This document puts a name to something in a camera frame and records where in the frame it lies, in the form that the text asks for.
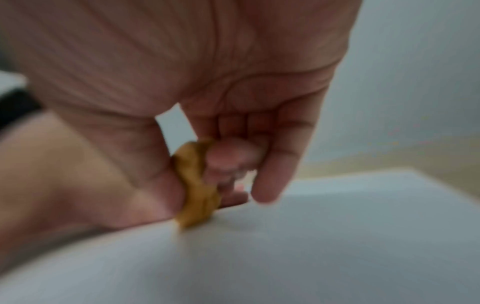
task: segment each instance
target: crumpled yellow food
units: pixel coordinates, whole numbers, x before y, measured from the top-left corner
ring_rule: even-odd
[[[202,175],[205,169],[205,156],[213,140],[183,144],[173,155],[173,166],[185,185],[185,203],[175,217],[180,228],[188,228],[208,220],[220,207],[220,194],[217,186],[205,184]]]

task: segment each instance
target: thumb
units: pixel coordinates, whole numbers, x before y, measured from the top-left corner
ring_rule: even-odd
[[[99,148],[139,188],[173,217],[185,197],[175,173],[162,130],[154,118],[117,114],[80,115],[68,111],[63,117]]]

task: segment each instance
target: gray wall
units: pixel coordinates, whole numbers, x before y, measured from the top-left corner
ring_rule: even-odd
[[[193,138],[174,109],[172,149]],[[480,133],[480,0],[366,0],[307,160]]]

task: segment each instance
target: white table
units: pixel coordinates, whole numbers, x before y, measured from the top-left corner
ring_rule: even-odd
[[[274,206],[99,236],[0,279],[2,304],[479,302],[479,205],[414,171],[296,182]]]

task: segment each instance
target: hand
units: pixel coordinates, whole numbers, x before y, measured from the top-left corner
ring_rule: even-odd
[[[170,217],[52,113],[2,132],[0,172],[0,264],[5,252],[52,232]],[[242,191],[224,193],[222,206],[247,199]]]
[[[220,139],[205,178],[228,188],[258,169],[253,198],[275,200],[360,4],[0,0],[0,23],[40,99],[174,214],[184,191],[154,116],[180,103],[199,137]]]

